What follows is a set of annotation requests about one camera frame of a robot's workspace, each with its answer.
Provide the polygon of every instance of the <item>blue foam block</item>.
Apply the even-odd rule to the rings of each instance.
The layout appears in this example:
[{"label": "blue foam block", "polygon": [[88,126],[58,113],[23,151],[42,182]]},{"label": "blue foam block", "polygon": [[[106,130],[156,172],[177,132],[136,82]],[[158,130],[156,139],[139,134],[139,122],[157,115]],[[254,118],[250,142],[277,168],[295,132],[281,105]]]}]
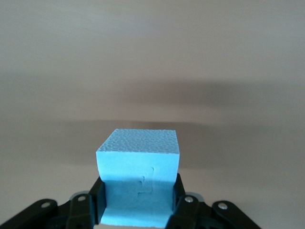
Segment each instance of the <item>blue foam block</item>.
[{"label": "blue foam block", "polygon": [[96,152],[106,185],[101,223],[164,228],[179,165],[174,130],[116,129]]}]

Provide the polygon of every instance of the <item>silver screw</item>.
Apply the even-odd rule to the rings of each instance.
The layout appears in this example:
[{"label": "silver screw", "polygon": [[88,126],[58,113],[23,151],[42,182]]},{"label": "silver screw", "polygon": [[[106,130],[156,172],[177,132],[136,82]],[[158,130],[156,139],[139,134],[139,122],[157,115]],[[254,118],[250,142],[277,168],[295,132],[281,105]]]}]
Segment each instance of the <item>silver screw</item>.
[{"label": "silver screw", "polygon": [[83,201],[83,200],[85,200],[85,199],[86,199],[85,196],[80,196],[80,197],[77,198],[78,201]]},{"label": "silver screw", "polygon": [[194,199],[192,197],[186,197],[186,198],[184,198],[184,200],[188,203],[192,203],[194,201]]},{"label": "silver screw", "polygon": [[225,203],[219,203],[218,204],[218,207],[222,210],[227,210],[228,209],[228,206],[225,204]]},{"label": "silver screw", "polygon": [[47,208],[50,205],[51,205],[50,202],[45,202],[41,205],[41,208]]}]

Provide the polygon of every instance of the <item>beige background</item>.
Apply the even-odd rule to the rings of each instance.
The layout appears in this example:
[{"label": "beige background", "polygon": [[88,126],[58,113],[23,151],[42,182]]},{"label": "beige background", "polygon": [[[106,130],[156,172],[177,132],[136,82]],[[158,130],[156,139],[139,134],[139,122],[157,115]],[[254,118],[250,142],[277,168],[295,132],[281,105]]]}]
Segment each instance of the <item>beige background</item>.
[{"label": "beige background", "polygon": [[304,228],[305,1],[1,1],[0,223],[98,176],[115,128],[176,129],[185,189]]}]

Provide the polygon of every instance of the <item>table surface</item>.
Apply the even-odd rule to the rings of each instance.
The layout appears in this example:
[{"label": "table surface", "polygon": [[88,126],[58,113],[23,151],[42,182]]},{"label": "table surface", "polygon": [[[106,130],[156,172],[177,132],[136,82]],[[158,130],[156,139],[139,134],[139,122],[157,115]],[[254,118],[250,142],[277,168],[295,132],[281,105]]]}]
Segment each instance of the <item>table surface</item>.
[{"label": "table surface", "polygon": [[0,224],[90,189],[97,148],[140,128],[177,131],[185,189],[208,205],[304,228],[304,11],[296,0],[2,2]]}]

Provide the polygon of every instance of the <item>front face of block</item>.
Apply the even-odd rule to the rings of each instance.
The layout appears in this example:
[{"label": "front face of block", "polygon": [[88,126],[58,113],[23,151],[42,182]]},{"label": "front face of block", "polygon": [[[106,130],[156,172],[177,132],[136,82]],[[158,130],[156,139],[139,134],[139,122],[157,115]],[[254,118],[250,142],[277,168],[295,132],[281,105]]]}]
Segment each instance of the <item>front face of block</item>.
[{"label": "front face of block", "polygon": [[106,184],[102,223],[165,227],[179,165],[175,131],[118,129],[96,156]]}]

